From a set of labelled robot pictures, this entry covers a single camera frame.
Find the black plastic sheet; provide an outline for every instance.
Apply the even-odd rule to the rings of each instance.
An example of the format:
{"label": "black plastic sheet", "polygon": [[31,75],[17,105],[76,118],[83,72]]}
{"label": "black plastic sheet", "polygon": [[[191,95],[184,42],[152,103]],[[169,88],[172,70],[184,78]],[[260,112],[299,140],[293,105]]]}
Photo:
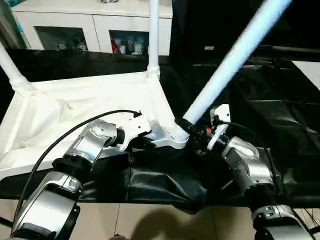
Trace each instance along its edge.
{"label": "black plastic sheet", "polygon": [[[148,60],[92,52],[15,50],[10,52],[30,81],[46,81],[145,71]],[[217,69],[210,64],[180,64],[160,59],[160,83],[176,117],[182,117]],[[250,59],[214,103],[230,106],[231,120],[255,131],[270,149],[279,177],[279,200],[293,207],[320,205],[320,92],[288,60]],[[209,125],[209,113],[198,123]],[[228,134],[256,146],[242,129]],[[230,182],[227,164],[218,152],[198,156],[191,142],[183,150],[161,147],[100,159],[84,184],[82,202],[171,204],[200,209],[206,205],[245,206]],[[45,176],[38,172],[30,192]],[[20,196],[28,175],[0,181],[0,197]]]}

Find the tile floor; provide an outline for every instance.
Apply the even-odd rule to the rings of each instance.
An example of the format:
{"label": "tile floor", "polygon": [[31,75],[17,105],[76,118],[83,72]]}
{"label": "tile floor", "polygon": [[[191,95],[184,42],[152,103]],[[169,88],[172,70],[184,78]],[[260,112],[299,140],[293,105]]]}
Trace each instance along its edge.
{"label": "tile floor", "polygon": [[[0,216],[13,217],[17,201],[0,200]],[[72,240],[108,240],[114,234],[131,240],[254,240],[250,210],[243,207],[205,208],[189,215],[170,205],[127,203],[80,203],[81,214],[72,233]],[[304,210],[297,210],[313,227]],[[320,210],[314,210],[319,216]],[[0,225],[0,240],[10,230]]]}

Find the white pvc pipe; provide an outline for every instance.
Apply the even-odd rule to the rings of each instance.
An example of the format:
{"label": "white pvc pipe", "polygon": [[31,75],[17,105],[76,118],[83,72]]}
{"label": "white pvc pipe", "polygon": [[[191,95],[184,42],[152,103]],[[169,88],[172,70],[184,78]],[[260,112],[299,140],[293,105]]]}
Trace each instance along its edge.
{"label": "white pvc pipe", "polygon": [[[201,118],[264,39],[269,30],[278,21],[291,1],[292,0],[264,1],[239,39],[225,56],[218,69],[214,72],[209,82],[185,113],[183,116],[184,119],[195,124]],[[177,141],[185,141],[188,136],[189,135],[178,126],[172,134],[172,137]]]}
{"label": "white pvc pipe", "polygon": [[159,0],[150,0],[149,74],[160,74],[159,67]]}
{"label": "white pvc pipe", "polygon": [[0,42],[0,66],[8,76],[10,84],[13,90],[33,90],[32,85],[28,80],[20,73],[9,54],[5,50],[4,46]]}

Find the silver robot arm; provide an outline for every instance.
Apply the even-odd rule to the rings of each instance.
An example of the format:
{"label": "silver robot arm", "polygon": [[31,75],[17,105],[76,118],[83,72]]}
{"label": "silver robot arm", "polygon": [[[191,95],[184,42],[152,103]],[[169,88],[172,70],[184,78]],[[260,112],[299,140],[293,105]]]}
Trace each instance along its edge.
{"label": "silver robot arm", "polygon": [[207,148],[219,145],[222,158],[228,163],[233,179],[245,196],[251,210],[256,240],[312,240],[307,227],[287,205],[278,204],[273,173],[252,144],[225,135],[230,121],[229,107],[211,110],[211,122],[222,120],[208,141]]}
{"label": "silver robot arm", "polygon": [[119,128],[101,119],[88,123],[23,204],[10,238],[68,240],[80,214],[76,202],[83,183],[103,148],[124,151],[132,139],[150,131],[149,121],[143,115]]}

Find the cabinet door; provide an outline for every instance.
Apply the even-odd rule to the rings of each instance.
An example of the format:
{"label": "cabinet door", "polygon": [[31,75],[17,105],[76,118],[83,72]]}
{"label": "cabinet door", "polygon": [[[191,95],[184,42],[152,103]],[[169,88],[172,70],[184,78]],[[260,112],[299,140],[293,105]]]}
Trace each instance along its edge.
{"label": "cabinet door", "polygon": [[100,52],[92,15],[15,12],[31,49]]}
{"label": "cabinet door", "polygon": [[[132,54],[132,51],[137,52],[135,51],[137,41],[143,41],[142,54],[148,54],[150,29],[148,17],[93,15],[93,20],[101,52],[113,53],[116,44],[118,48],[122,46],[126,54]],[[170,18],[159,19],[159,55],[169,55],[171,24]],[[133,47],[130,46],[130,41],[133,41]]]}

